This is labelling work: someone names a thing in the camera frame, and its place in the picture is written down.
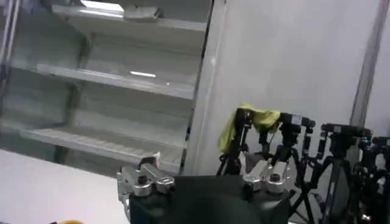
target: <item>white cabinet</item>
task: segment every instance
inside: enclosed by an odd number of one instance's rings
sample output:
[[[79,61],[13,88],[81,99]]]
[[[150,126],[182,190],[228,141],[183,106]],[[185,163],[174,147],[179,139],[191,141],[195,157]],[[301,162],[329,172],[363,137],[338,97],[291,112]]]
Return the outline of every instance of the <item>white cabinet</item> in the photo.
[[[16,9],[21,1],[6,1],[5,11],[11,2]],[[79,0],[30,3],[0,24],[15,35],[5,45],[11,57],[4,59],[1,77],[0,143],[37,157],[46,151],[45,159],[65,164],[97,166],[136,164],[160,152],[161,168],[178,173],[211,1],[109,2],[124,9],[156,7],[157,19],[128,19],[126,10]]]

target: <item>table surface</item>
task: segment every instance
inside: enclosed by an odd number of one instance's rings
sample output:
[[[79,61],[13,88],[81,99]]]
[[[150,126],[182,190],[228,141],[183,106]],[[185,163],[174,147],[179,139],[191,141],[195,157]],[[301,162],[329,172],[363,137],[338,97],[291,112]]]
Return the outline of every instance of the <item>table surface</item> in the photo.
[[[114,178],[0,149],[0,222],[129,224]]]

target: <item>yellow cloth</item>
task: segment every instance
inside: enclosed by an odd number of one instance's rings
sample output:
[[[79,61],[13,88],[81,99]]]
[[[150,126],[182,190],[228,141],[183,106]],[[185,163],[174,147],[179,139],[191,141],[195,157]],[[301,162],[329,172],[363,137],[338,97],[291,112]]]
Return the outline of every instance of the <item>yellow cloth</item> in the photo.
[[[280,117],[280,111],[276,110],[258,110],[255,109],[249,103],[242,103],[237,109],[251,110],[253,115],[253,126],[257,132],[270,129],[270,131],[276,131],[278,127],[278,118]],[[229,152],[230,142],[236,134],[234,127],[234,121],[236,118],[236,111],[230,117],[226,124],[221,136],[218,139],[218,150],[222,153]]]

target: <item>tripod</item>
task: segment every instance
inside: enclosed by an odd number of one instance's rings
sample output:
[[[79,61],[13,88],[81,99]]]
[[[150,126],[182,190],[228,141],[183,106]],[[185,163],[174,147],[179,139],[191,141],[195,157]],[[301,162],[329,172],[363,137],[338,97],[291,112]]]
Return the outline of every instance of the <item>tripod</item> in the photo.
[[[234,121],[235,135],[230,143],[228,154],[222,155],[219,159],[221,165],[218,168],[217,175],[239,175],[241,163],[239,154],[248,151],[246,136],[253,124],[254,112],[245,109],[237,109]]]
[[[308,152],[310,148],[311,134],[313,133],[313,128],[316,123],[306,117],[297,119],[296,116],[292,114],[282,114],[281,121],[283,121],[282,126],[280,127],[280,131],[283,136],[282,145],[278,145],[276,153],[272,157],[271,165],[274,165],[277,161],[288,162],[290,157],[294,159],[294,164],[297,169],[296,186],[301,188],[302,193],[300,195],[299,202],[296,201],[296,205],[290,209],[289,216],[292,216],[296,212],[298,205],[303,201],[308,214],[308,222],[310,224],[314,224],[314,216],[311,211],[308,198],[310,188],[309,185],[305,183],[305,173],[307,162],[309,161]],[[305,136],[303,139],[302,157],[300,160],[298,150],[294,148],[294,145],[297,144],[297,138],[301,132],[301,126],[305,127]],[[290,198],[292,198],[293,195],[295,195],[295,192],[291,191]]]
[[[373,138],[373,146],[363,150],[362,160],[356,165],[357,198],[366,207],[366,213],[362,217],[372,223],[385,224],[389,221],[389,187],[390,187],[390,138]],[[383,154],[386,164],[385,169],[377,169],[376,158]],[[378,180],[385,178],[383,191],[379,192]]]
[[[327,156],[322,164],[321,173],[323,173],[329,165],[333,165],[330,175],[329,187],[327,192],[327,198],[324,205],[320,205],[323,216],[322,224],[335,223],[335,217],[332,216],[333,204],[335,201],[335,192],[338,187],[338,180],[341,173],[341,169],[344,170],[347,179],[347,185],[349,188],[349,199],[347,208],[348,218],[347,221],[350,223],[353,221],[353,215],[356,215],[358,203],[353,197],[353,182],[352,173],[349,161],[346,160],[348,149],[356,143],[357,138],[371,138],[371,131],[365,128],[353,127],[348,125],[338,124],[324,124],[321,127],[323,138],[322,147],[326,144],[328,133],[330,135],[331,144],[330,152],[332,156]]]

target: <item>shelf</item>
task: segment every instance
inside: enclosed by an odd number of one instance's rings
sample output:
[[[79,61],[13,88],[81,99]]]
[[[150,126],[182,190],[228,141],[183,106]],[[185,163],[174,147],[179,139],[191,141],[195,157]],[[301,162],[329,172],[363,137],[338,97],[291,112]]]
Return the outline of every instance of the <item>shelf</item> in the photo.
[[[155,78],[139,79],[135,77],[135,75],[122,76],[84,69],[74,70],[48,65],[37,65],[37,72],[184,99],[192,99],[194,95],[193,85],[171,81],[167,82]]]
[[[160,168],[177,173],[183,149],[159,142],[119,136],[83,127],[59,127],[21,130],[20,135],[36,141],[93,153],[128,163],[138,164],[142,157],[160,152]]]
[[[168,45],[190,46],[197,50],[202,48],[207,28],[207,23],[181,19],[128,20],[123,17],[123,12],[79,6],[53,5],[52,12],[64,18],[87,37],[92,33],[98,33]]]

